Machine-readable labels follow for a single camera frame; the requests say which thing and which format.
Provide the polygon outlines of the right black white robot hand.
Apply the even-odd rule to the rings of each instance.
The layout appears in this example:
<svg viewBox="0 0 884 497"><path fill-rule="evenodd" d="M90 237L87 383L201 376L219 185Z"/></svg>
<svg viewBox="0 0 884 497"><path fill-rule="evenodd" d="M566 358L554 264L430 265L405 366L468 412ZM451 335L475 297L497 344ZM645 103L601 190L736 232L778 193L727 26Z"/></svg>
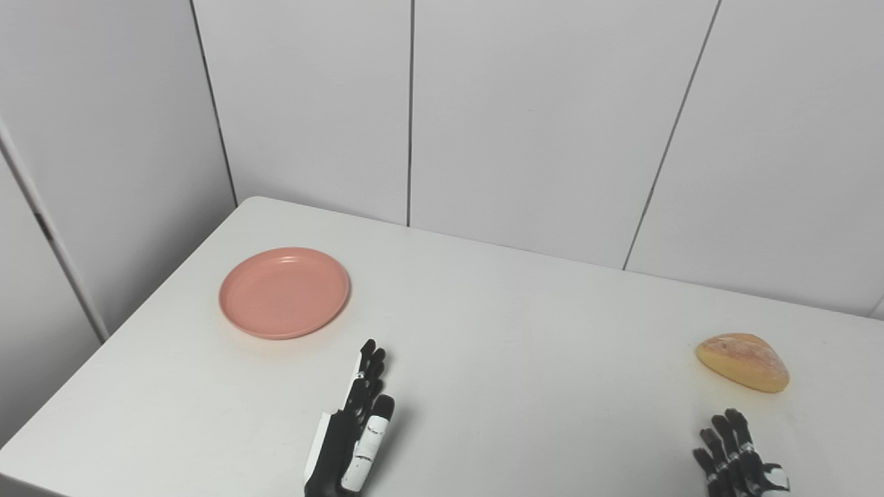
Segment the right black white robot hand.
<svg viewBox="0 0 884 497"><path fill-rule="evenodd" d="M711 416L699 431L704 446L692 450L704 473L707 496L790 496L782 465L765 462L753 442L747 418L737 409Z"/></svg>

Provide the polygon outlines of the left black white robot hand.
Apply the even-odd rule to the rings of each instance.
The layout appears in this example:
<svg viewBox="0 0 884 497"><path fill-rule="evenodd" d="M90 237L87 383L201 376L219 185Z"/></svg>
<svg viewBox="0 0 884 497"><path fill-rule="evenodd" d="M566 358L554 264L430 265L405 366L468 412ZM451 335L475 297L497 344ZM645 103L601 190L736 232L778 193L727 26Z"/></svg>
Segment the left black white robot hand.
<svg viewBox="0 0 884 497"><path fill-rule="evenodd" d="M386 351L368 339L359 351L342 407L323 412L307 454L306 496L358 496L394 416L384 393Z"/></svg>

